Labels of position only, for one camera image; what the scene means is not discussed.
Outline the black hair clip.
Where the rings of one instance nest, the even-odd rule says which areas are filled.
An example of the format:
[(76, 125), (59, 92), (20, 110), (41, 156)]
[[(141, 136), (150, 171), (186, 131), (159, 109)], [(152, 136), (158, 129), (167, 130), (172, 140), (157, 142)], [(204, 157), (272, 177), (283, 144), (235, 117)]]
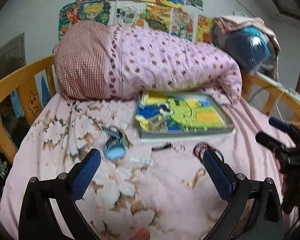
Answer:
[(163, 145), (152, 147), (151, 150), (152, 150), (152, 152), (158, 152), (158, 151), (163, 151), (163, 150), (169, 149), (171, 147), (172, 147), (172, 144), (170, 142), (166, 142)]

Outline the blue bag with cloth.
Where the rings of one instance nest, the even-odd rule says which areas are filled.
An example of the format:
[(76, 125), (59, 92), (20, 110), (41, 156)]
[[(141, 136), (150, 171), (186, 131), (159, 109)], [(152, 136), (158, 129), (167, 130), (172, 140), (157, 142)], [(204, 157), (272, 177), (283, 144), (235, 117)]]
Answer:
[(229, 54), (247, 73), (262, 72), (279, 80), (277, 36), (260, 17), (222, 16), (213, 19), (212, 44)]

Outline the silver hoop earrings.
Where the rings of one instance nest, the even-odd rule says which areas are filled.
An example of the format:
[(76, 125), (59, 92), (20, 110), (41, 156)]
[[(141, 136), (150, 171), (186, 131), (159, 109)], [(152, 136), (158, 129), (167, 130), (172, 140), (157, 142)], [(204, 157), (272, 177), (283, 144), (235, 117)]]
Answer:
[(186, 150), (185, 146), (179, 143), (173, 143), (172, 149), (175, 150), (175, 152), (177, 153), (183, 153)]

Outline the pink floral bed sheet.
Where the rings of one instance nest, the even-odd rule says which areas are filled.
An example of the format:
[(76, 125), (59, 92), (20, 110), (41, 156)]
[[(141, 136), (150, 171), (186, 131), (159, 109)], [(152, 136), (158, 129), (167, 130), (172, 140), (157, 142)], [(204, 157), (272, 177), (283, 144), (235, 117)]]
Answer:
[[(150, 231), (152, 239), (204, 238), (226, 202), (193, 154), (200, 143), (219, 150), (235, 172), (254, 180), (270, 177), (277, 189), (282, 189), (279, 163), (256, 142), (255, 135), (264, 131), (289, 147), (293, 142), (245, 100), (224, 107), (235, 124), (231, 134), (157, 140), (140, 138), (137, 104), (137, 100), (87, 100), (69, 105), (61, 94), (49, 101), (23, 139), (4, 186), (0, 221), (13, 238), (18, 238), (29, 179), (56, 178), (70, 171), (91, 148), (101, 150), (108, 136), (100, 125), (122, 129), (132, 143), (122, 159), (101, 161), (83, 198), (76, 203), (101, 239), (129, 239), (142, 227)], [(186, 150), (152, 152), (152, 147), (166, 142), (182, 144)], [(153, 165), (130, 161), (134, 156), (151, 158)]]

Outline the blue smart watch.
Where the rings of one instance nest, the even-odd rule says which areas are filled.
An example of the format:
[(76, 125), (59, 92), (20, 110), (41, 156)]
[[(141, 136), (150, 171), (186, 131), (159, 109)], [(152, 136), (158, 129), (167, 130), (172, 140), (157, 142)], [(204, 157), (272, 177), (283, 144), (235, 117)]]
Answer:
[(131, 146), (126, 133), (116, 126), (101, 125), (100, 129), (108, 136), (103, 147), (105, 158), (111, 161), (122, 159), (126, 155), (127, 148)]

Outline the grey tray with frog towel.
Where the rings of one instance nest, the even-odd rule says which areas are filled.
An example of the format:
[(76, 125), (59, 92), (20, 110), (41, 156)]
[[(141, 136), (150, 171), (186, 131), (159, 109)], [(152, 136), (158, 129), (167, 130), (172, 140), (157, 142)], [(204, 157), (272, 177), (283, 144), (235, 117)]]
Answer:
[[(163, 115), (166, 121), (151, 130), (148, 119)], [(144, 90), (139, 96), (135, 119), (141, 139), (177, 139), (231, 134), (235, 124), (216, 100), (196, 92), (154, 92)]]

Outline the silver hair comb clip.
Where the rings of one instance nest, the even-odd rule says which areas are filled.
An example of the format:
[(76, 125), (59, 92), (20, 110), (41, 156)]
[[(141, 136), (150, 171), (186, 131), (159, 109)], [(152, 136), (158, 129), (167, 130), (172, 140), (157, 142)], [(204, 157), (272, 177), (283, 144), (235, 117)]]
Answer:
[(147, 121), (148, 121), (149, 129), (154, 130), (166, 121), (166, 117), (163, 115), (156, 115), (149, 118)]

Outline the white hair clip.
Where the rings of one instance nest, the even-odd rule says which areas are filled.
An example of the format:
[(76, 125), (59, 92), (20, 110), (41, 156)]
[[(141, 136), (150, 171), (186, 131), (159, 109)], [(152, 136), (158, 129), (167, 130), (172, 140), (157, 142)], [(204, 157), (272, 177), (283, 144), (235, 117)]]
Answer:
[(130, 161), (134, 163), (139, 163), (142, 165), (147, 165), (147, 166), (152, 166), (153, 165), (153, 160), (151, 158), (145, 158), (145, 157), (131, 157)]

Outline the pink dotted rolled quilt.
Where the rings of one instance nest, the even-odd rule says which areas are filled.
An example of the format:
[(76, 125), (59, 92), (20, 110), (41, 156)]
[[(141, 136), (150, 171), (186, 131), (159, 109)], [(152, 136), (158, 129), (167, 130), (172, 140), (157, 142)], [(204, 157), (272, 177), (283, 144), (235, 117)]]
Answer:
[(52, 53), (60, 92), (70, 102), (129, 100), (142, 90), (194, 90), (221, 105), (241, 98), (241, 72), (230, 55), (162, 31), (79, 21)]

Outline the wooden bed frame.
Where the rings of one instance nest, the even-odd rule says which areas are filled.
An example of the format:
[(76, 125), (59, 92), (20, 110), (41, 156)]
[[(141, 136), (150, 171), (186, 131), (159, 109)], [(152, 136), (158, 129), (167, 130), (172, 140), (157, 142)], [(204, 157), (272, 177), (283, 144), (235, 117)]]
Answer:
[[(39, 92), (35, 76), (44, 71), (47, 77), (49, 94), (53, 97), (56, 94), (56, 87), (53, 78), (54, 57), (48, 56), (32, 64), (21, 67), (12, 74), (0, 80), (0, 103), (12, 92), (17, 91), (21, 107), (24, 111), (27, 123), (31, 126), (43, 110), (39, 100)], [(10, 163), (14, 158), (19, 158), (19, 151), (8, 137), (4, 125), (0, 120), (0, 150)]]

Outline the cartoon posters on wall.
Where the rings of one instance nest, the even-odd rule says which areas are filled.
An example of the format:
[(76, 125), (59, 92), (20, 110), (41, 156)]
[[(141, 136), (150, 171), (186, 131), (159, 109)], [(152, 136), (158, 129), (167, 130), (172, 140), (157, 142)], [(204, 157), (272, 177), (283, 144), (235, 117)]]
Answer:
[(59, 13), (58, 37), (78, 21), (104, 25), (149, 27), (189, 41), (210, 43), (212, 20), (185, 12), (185, 6), (203, 9), (203, 0), (75, 0)]

